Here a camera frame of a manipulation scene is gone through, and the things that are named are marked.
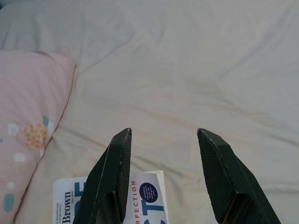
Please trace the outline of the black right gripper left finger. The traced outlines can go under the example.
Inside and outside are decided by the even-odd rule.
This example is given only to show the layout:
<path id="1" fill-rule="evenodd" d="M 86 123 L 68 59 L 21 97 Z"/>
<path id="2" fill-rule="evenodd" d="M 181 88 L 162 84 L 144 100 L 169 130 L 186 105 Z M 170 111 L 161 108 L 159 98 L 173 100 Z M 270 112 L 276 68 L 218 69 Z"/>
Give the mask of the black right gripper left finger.
<path id="1" fill-rule="evenodd" d="M 110 141 L 89 173 L 73 223 L 122 224 L 126 215 L 131 128 L 125 128 Z"/>

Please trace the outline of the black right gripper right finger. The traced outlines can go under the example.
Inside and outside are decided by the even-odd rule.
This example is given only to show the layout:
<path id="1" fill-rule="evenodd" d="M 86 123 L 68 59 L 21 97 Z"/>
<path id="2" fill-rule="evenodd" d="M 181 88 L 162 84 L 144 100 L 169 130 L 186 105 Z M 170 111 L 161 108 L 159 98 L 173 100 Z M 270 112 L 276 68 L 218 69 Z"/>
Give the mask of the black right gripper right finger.
<path id="1" fill-rule="evenodd" d="M 197 130 L 206 188 L 219 224 L 278 224 L 253 173 L 219 135 Z"/>

